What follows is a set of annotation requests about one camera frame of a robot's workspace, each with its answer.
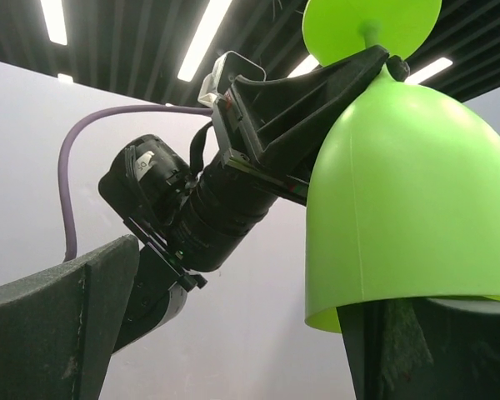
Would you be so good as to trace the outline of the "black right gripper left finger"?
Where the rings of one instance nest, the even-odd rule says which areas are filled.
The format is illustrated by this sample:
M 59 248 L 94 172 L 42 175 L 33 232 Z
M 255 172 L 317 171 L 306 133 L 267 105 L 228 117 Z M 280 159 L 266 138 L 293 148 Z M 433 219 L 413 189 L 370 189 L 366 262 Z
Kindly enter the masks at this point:
M 127 235 L 0 286 L 0 399 L 97 399 L 138 270 Z

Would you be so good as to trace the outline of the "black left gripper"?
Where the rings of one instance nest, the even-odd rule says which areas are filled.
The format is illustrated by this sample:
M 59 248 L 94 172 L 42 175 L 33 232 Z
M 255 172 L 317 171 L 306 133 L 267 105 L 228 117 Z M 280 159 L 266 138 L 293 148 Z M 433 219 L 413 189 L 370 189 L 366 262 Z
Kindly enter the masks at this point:
M 213 106 L 224 161 L 254 185 L 305 204 L 310 168 L 329 129 L 381 72 L 389 52 L 379 45 L 298 77 L 235 77 Z

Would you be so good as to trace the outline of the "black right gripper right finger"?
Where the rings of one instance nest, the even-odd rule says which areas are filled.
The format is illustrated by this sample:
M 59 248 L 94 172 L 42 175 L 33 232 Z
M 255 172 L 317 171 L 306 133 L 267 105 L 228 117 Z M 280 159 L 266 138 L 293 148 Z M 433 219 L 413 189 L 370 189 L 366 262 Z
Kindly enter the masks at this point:
M 500 302 L 414 297 L 337 308 L 357 399 L 500 399 Z

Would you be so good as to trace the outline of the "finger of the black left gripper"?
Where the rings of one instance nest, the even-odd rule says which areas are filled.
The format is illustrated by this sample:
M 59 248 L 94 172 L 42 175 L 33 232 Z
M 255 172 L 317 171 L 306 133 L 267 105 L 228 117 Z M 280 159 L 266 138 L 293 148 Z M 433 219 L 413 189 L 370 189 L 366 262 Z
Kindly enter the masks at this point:
M 404 83 L 410 76 L 410 67 L 408 63 L 398 55 L 391 56 L 386 61 L 386 66 L 391 77 L 397 82 Z

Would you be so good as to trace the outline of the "green plastic wine glass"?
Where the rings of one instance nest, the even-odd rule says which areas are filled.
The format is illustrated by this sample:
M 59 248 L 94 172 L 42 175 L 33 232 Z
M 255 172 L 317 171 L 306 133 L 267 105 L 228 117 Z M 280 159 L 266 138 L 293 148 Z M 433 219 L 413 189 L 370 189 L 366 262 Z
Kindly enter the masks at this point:
M 305 322 L 395 298 L 500 301 L 500 136 L 380 67 L 333 119 L 307 197 Z

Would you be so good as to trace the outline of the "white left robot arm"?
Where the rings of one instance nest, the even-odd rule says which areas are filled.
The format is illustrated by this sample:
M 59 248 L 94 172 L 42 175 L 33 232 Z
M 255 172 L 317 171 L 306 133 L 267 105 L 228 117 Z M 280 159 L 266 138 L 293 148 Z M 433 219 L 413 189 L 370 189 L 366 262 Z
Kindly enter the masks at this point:
M 378 45 L 277 80 L 226 52 L 203 81 L 211 119 L 188 160 L 152 134 L 119 152 L 98 190 L 143 247 L 116 349 L 179 314 L 279 198 L 306 204 L 330 128 L 382 70 L 398 82 L 410 73 Z

